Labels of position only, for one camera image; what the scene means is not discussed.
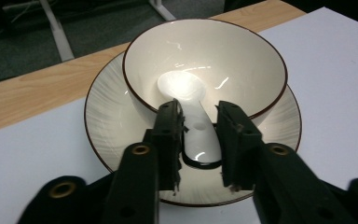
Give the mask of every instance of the plate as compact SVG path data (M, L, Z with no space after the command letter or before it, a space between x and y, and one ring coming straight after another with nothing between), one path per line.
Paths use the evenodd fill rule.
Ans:
M152 128L137 113L122 73L123 53L108 63L94 79L85 104L85 124L95 153L110 171L120 164L124 149L141 142ZM282 143L295 150L301 138L301 116L296 97L287 86L282 99L258 126L265 143ZM182 206L216 206L234 203L252 195L251 191L231 192L223 187L221 167L198 170L185 165L179 171L179 191L160 191L165 203Z

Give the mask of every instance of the dishware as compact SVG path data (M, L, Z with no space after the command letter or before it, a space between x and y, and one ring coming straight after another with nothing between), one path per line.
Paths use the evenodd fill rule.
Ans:
M213 169L221 164L222 153L214 126L200 100L205 95L205 84L184 71L171 71L158 78L158 89L168 100L181 104L185 117L184 162L200 169Z
M115 171L123 150L142 141L152 128L135 109L122 73L123 53L113 59L93 81L85 104L85 125L89 141L101 162ZM297 149L301 137L301 117L296 98L287 87L282 99L258 126L266 143L276 142ZM245 199L251 191L232 193L223 187L221 169L194 169L182 161L179 191L161 191L165 203L182 206L214 206Z
M214 106L223 100L260 124L287 84L281 55L260 35L224 21L166 22L136 37L124 55L124 78L136 108L150 123L167 102L158 78L171 71L191 73L205 83L201 104L213 123Z

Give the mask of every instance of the spoon handle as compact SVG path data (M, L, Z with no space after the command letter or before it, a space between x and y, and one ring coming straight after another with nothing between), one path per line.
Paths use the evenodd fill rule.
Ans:
M222 159L214 126L200 102L181 104L185 116L185 154L199 168L219 165Z

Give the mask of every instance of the black object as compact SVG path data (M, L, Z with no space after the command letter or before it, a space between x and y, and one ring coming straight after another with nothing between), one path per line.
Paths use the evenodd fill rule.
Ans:
M358 179L348 190L323 182L290 147L265 144L240 107L217 108L223 184L254 189L262 223L358 223ZM183 120L177 101L162 105L154 128L126 148L115 173L88 186L75 176L52 180L19 223L158 223L158 191L175 191L180 181Z

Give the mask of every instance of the bowl rim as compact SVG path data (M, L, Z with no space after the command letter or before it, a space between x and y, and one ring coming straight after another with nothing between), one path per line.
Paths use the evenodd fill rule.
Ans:
M284 69L284 82L283 82L283 85L282 85L282 88L281 88L281 91L279 92L278 96L269 104L267 105L266 107L264 107L263 109L261 109L260 111L252 114L252 115L248 115L248 117L250 119L255 119L255 118L258 118L260 117L261 115L265 114L266 112L268 112L273 106L275 106L278 101L281 100L282 96L283 96L283 93L284 91L286 90L286 86L287 86L287 83L288 83L288 72L287 72L287 66L286 66L286 63L284 62L284 59L282 57L282 55L280 54L280 52L271 44L267 41L266 38L264 38L263 36L259 35L258 33L246 28L246 27L243 27L243 26L240 26L238 24L235 24L235 23L232 23L232 22L229 22L229 21L220 21L220 20L217 20L217 19L211 19L211 18L208 18L208 19L178 19L178 20L173 20L173 21L165 21L161 24L158 24L158 25L155 25L153 27L150 27L144 31L142 31L140 34L138 34L135 38L133 38L133 40L130 42L130 44L127 46L126 50L124 51L124 56L123 56L123 62L122 62L122 71L123 71L123 77L124 77L124 80L127 84L127 87L129 88L130 92L132 95L134 95L136 97L136 99L142 104L144 105L148 110L151 110L152 112L154 113L157 113L158 112L158 109L153 107L152 105L150 105L148 102L146 102L136 91L135 89L132 87L132 85L130 84L130 81L128 80L127 78L127 72L126 72L126 59L127 59L127 54L129 52L129 49L131 48L132 44L141 36L143 35L144 33L154 29L154 28L157 28L159 26L162 26L162 25L166 25L168 23L172 23L172 22L177 22L177 21L216 21L216 22L222 22L222 23L225 23L225 24L228 24L228 25L233 25L233 26L236 26L238 28L241 28L243 30L247 30L249 32L251 32L253 35L256 35L257 37L261 38L262 40L264 40L268 45L270 45L272 47L272 49L278 54L278 56L280 57L281 59L281 62L282 62L282 65L283 65L283 69Z

